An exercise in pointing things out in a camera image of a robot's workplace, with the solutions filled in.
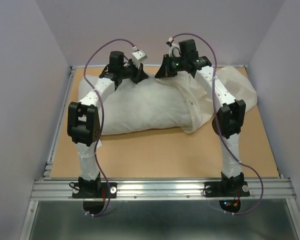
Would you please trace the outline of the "white pillow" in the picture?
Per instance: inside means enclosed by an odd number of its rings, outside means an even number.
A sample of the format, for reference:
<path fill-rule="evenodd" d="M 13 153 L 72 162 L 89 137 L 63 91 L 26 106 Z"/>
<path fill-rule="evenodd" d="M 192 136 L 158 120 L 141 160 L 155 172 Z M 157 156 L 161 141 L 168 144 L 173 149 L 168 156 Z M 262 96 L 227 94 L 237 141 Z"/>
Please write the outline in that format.
<path fill-rule="evenodd" d="M 104 136 L 149 129 L 179 127 L 190 131 L 193 128 L 188 104 L 180 90 L 153 76 L 137 84 L 123 80 L 115 92 L 103 99 L 103 106 Z"/>

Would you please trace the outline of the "cream pillowcase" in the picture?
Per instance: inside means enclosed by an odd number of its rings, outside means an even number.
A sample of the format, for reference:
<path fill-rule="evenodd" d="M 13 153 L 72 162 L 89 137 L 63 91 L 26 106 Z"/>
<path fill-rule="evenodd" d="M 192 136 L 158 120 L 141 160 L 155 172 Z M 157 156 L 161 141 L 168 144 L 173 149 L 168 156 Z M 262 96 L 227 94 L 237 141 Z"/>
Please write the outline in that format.
<path fill-rule="evenodd" d="M 237 100 L 244 100 L 246 112 L 257 105 L 258 96 L 251 82 L 233 66 L 225 66 L 216 72 L 216 77 Z M 157 79 L 161 84 L 176 87 L 189 109 L 190 123 L 178 122 L 187 134 L 194 133 L 213 116 L 213 103 L 202 85 L 185 71 L 175 77 Z"/>

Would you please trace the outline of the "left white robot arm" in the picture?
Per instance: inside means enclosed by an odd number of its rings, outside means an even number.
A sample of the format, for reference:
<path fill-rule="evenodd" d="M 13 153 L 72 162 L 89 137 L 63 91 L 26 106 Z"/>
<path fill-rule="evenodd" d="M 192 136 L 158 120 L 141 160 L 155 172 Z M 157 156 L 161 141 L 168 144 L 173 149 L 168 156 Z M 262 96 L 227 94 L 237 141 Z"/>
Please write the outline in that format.
<path fill-rule="evenodd" d="M 109 63 L 96 80 L 91 83 L 83 78 L 91 90 L 78 102 L 68 105 L 67 134 L 75 144 L 79 161 L 80 175 L 77 182 L 71 182 L 72 196 L 75 199 L 101 198 L 105 188 L 101 183 L 101 171 L 96 160 L 97 145 L 103 131 L 105 100 L 114 93 L 123 80 L 134 84 L 148 78 L 142 61 L 147 55 L 135 48 L 130 59 L 121 51 L 111 51 Z"/>

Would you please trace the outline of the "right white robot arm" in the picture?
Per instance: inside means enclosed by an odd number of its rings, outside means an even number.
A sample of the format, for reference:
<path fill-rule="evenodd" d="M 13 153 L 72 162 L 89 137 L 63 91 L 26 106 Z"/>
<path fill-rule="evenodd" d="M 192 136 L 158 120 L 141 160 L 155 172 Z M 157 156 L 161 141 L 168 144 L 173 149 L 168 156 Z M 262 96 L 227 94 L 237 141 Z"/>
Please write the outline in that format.
<path fill-rule="evenodd" d="M 212 128 L 221 142 L 221 180 L 208 181 L 203 194 L 208 198 L 250 196 L 239 160 L 239 136 L 245 118 L 245 101 L 236 99 L 227 90 L 216 76 L 217 69 L 206 56 L 199 56 L 194 39 L 175 44 L 171 37 L 166 44 L 170 50 L 163 56 L 155 77 L 167 79 L 185 71 L 204 88 L 213 103 Z"/>

